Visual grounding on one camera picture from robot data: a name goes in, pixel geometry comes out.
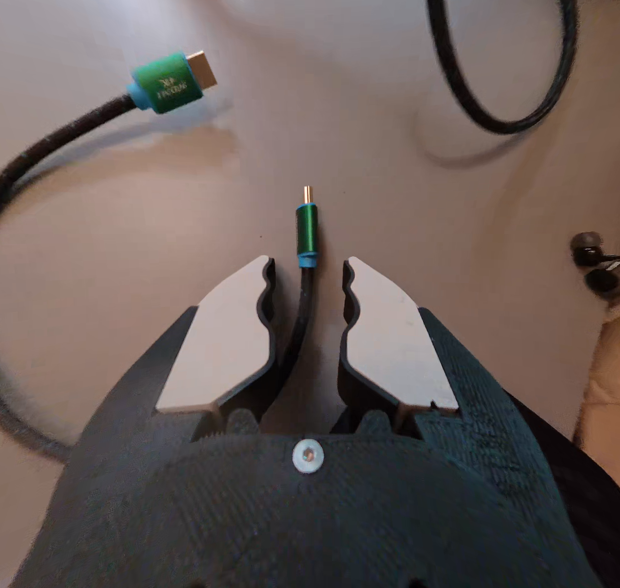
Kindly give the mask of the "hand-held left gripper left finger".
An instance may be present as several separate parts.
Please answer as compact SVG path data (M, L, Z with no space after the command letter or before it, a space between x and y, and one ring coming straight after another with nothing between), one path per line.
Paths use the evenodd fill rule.
M191 413L223 409L275 366L268 312L274 259L261 255L231 274L198 304L156 409Z

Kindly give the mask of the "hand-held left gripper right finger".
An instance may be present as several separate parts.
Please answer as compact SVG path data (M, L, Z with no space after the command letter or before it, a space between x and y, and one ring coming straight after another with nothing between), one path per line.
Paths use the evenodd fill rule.
M457 416L458 400L414 299L358 257L344 261L343 291L337 389L352 417L382 411L399 431L414 415Z

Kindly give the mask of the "person in beige hoodie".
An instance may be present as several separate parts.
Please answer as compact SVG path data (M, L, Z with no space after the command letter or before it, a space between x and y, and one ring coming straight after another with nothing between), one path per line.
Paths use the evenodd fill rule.
M573 443L587 452L588 422L593 408L619 406L619 298L606 305L588 370Z

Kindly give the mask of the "black wired earphones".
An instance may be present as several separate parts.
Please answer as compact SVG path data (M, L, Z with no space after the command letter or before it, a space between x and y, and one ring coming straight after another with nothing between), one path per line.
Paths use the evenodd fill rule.
M570 241L571 256L589 291L604 301L615 302L619 300L619 255L606 254L602 246L598 233L579 233Z

